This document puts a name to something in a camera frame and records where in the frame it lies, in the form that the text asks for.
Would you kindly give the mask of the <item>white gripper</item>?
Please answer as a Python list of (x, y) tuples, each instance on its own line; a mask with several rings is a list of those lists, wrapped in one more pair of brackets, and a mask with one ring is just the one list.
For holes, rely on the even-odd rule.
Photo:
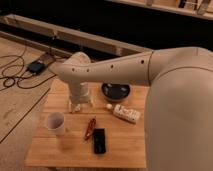
[(87, 83), (73, 83), (69, 85), (70, 104), (92, 103), (91, 92)]

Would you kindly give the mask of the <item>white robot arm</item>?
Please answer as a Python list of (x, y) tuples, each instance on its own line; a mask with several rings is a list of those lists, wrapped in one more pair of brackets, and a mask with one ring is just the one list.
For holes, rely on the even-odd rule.
[(90, 82), (143, 85), (148, 171), (213, 171), (213, 52), (153, 50), (92, 63), (83, 52), (57, 68), (71, 107), (90, 101)]

